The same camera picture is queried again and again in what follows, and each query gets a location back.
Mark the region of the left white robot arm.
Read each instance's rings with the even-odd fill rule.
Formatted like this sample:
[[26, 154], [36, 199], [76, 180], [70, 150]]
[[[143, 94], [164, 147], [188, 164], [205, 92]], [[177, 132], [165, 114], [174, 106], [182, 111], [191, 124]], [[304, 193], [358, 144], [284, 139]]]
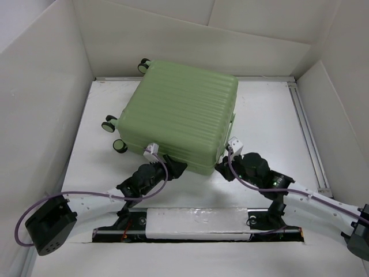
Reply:
[[187, 169], [187, 163], [175, 161], [169, 155], [154, 158], [155, 162], [141, 165], [131, 177], [107, 192], [63, 192], [46, 197], [25, 222], [38, 255], [56, 251], [75, 228], [107, 213], [113, 227], [124, 228], [130, 208], [158, 194], [156, 185], [178, 179]]

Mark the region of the green suitcase blue lining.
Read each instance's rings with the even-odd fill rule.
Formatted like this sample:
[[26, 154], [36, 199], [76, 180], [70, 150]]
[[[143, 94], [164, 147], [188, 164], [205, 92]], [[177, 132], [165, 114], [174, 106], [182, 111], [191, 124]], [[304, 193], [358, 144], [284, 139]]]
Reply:
[[225, 151], [234, 121], [238, 79], [230, 74], [144, 58], [143, 78], [120, 116], [101, 127], [118, 132], [117, 152], [143, 154], [152, 143], [158, 154], [211, 175]]

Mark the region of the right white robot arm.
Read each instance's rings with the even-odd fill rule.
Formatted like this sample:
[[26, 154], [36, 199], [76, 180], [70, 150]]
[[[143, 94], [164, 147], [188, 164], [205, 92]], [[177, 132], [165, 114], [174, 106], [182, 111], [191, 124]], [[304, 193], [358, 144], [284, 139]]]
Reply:
[[266, 220], [276, 228], [296, 226], [330, 237], [368, 260], [368, 205], [345, 204], [276, 172], [258, 153], [226, 156], [215, 167], [227, 181], [237, 179], [272, 201]]

